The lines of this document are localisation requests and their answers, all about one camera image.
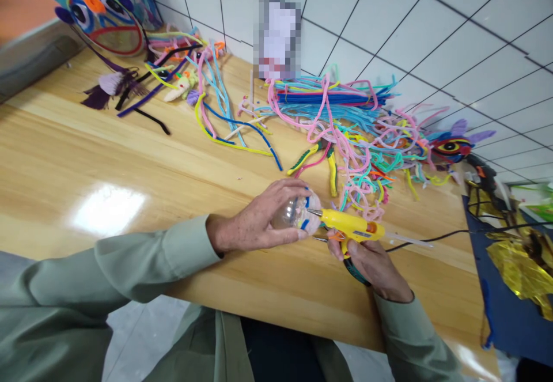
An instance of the finger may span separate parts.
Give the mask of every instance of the finger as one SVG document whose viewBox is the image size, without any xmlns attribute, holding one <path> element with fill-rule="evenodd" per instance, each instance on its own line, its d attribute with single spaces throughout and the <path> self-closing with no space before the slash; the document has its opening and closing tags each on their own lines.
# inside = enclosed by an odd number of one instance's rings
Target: finger
<svg viewBox="0 0 553 382">
<path fill-rule="evenodd" d="M 305 188 L 297 186 L 286 186 L 285 188 L 275 193 L 274 199 L 271 201 L 271 206 L 274 208 L 274 210 L 277 210 L 291 199 L 299 197 L 307 198 L 311 195 L 311 191 Z"/>
<path fill-rule="evenodd" d="M 280 189 L 282 189 L 283 187 L 286 187 L 286 186 L 292 186 L 292 187 L 295 186 L 295 187 L 302 187 L 302 188 L 309 187 L 307 182 L 305 182 L 301 179 L 295 179 L 293 177 L 286 177 L 284 179 L 280 179 L 280 180 L 277 180 L 277 181 L 271 183 L 269 185 L 269 187 L 267 188 L 267 191 L 269 191 L 269 190 L 271 190 L 271 191 L 280 190 Z"/>
<path fill-rule="evenodd" d="M 339 261 L 344 261 L 344 254 L 342 253 L 340 242 L 336 240 L 328 240 L 327 247 L 330 253 L 333 256 L 335 256 Z"/>
<path fill-rule="evenodd" d="M 347 242 L 347 250 L 352 258 L 357 258 L 362 263 L 371 264 L 374 259 L 374 253 L 354 240 L 349 240 Z"/>
<path fill-rule="evenodd" d="M 261 242 L 265 248 L 272 248 L 277 245 L 291 244 L 296 241 L 306 239 L 308 236 L 307 232 L 303 229 L 271 229 L 263 234 Z"/>
<path fill-rule="evenodd" d="M 386 252 L 380 244 L 380 241 L 362 241 L 361 245 L 369 251 L 376 252 L 377 254 L 384 254 Z"/>
</svg>

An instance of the floor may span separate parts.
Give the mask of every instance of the floor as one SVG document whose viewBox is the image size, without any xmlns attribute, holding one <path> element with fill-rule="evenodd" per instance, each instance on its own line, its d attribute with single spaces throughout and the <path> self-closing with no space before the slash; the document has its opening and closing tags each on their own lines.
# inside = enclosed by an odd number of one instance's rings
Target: floor
<svg viewBox="0 0 553 382">
<path fill-rule="evenodd" d="M 33 261 L 0 251 L 0 282 L 10 282 Z M 148 304 L 131 301 L 108 317 L 113 337 L 104 363 L 103 382 L 140 382 L 171 347 L 173 334 L 188 302 L 159 296 Z M 394 381 L 383 353 L 336 343 L 350 367 L 355 382 Z M 503 382 L 514 381 L 513 361 L 498 353 Z M 476 379 L 465 377 L 465 381 Z"/>
</svg>

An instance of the person's left hand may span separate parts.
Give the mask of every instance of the person's left hand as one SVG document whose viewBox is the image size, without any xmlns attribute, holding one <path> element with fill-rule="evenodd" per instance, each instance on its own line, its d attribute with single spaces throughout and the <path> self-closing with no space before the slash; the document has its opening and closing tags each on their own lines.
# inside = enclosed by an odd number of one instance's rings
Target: person's left hand
<svg viewBox="0 0 553 382">
<path fill-rule="evenodd" d="M 235 217 L 209 216 L 207 235 L 215 252 L 235 249 L 253 251 L 306 239 L 306 231 L 297 228 L 274 229 L 271 220 L 290 199 L 311 196 L 307 186 L 301 179 L 277 180 Z"/>
</svg>

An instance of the person's right hand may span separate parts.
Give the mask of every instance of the person's right hand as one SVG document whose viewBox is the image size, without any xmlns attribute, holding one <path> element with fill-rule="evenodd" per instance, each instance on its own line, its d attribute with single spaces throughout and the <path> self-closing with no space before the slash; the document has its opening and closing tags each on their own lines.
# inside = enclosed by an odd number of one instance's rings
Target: person's right hand
<svg viewBox="0 0 553 382">
<path fill-rule="evenodd" d="M 338 241 L 328 240 L 328 249 L 339 260 L 344 259 Z M 409 284 L 378 241 L 363 241 L 358 244 L 350 240 L 347 250 L 355 268 L 373 285 L 374 291 L 380 297 L 403 303 L 413 301 L 415 296 Z"/>
</svg>

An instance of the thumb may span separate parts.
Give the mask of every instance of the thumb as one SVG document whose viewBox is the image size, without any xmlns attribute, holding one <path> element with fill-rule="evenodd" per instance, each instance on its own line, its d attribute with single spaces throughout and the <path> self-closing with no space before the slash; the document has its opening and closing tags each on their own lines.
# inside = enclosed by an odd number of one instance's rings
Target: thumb
<svg viewBox="0 0 553 382">
<path fill-rule="evenodd" d="M 303 229 L 285 228 L 271 229 L 266 232 L 267 245 L 276 247 L 277 245 L 291 244 L 296 241 L 306 239 L 309 234 Z"/>
</svg>

